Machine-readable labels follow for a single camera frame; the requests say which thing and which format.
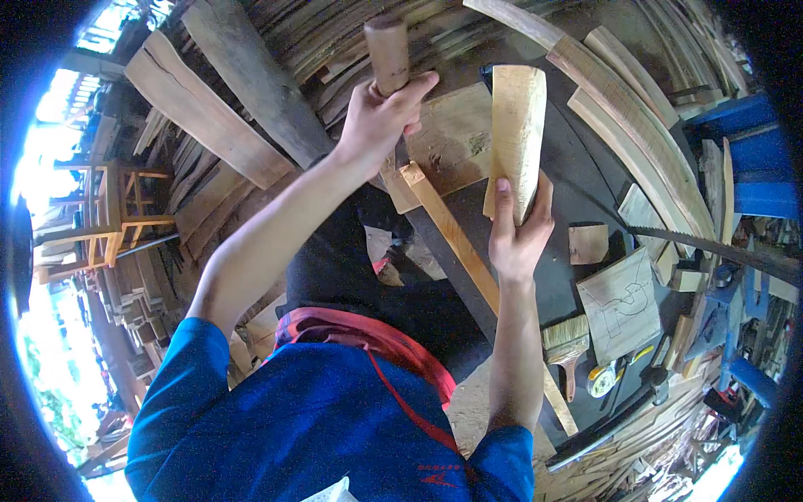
hand saw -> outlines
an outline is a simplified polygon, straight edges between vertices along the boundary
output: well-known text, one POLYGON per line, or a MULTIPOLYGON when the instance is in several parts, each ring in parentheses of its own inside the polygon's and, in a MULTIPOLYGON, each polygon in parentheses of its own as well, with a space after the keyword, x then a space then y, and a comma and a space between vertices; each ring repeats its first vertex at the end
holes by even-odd
POLYGON ((681 234, 664 230, 662 228, 649 227, 627 227, 633 235, 645 235, 647 237, 657 237, 659 239, 670 240, 673 243, 694 246, 703 251, 710 251, 715 255, 733 260, 742 265, 753 267, 780 280, 792 284, 796 288, 801 287, 800 263, 796 259, 779 257, 757 251, 748 251, 739 247, 728 246, 708 239, 701 239, 694 235, 681 234))

black work surface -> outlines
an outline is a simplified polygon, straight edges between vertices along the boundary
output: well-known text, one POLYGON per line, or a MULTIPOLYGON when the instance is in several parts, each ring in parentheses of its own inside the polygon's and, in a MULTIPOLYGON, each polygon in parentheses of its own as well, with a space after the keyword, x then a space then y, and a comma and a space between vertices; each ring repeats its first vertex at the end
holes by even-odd
MULTIPOLYGON (((633 179, 599 136, 566 106, 565 103, 569 101, 577 86, 549 63, 544 62, 537 66, 547 74, 549 96, 544 119, 540 167, 555 186, 552 200, 555 230, 534 275, 540 325, 547 327, 583 312, 577 293, 577 281, 633 252, 634 240, 622 227, 617 213, 618 203, 624 198, 633 179), (584 223, 608 225, 610 251, 602 263, 573 266, 569 264, 568 228, 584 223)), ((687 153, 687 157, 691 159, 691 152, 680 131, 680 124, 673 128, 672 133, 687 153)), ((491 222, 482 214, 486 185, 487 180, 475 183, 447 195, 444 202, 486 266, 495 275, 488 260, 491 222)), ((410 211, 407 215, 466 303, 479 327, 493 342, 496 316, 479 294, 446 240, 422 207, 410 211)), ((662 328, 672 333, 678 314, 686 312, 691 305, 691 295, 673 292, 657 282, 654 282, 654 286, 662 328)), ((659 340, 660 336, 650 343, 658 349, 659 340)), ((639 374, 649 364, 652 355, 651 353, 643 357, 628 370, 624 381, 619 384, 622 388, 617 402, 622 402, 641 385, 639 374)), ((612 404, 608 402, 607 408, 601 410, 603 398, 592 398, 585 389, 589 371, 595 365, 592 349, 577 362, 575 372, 577 392, 574 401, 569 403, 569 409, 581 431, 606 414, 612 404)), ((560 375, 556 365, 550 365, 549 370, 559 387, 563 389, 565 377, 562 375, 562 370, 560 375)), ((557 446, 567 439, 546 399, 540 424, 553 445, 557 446)))

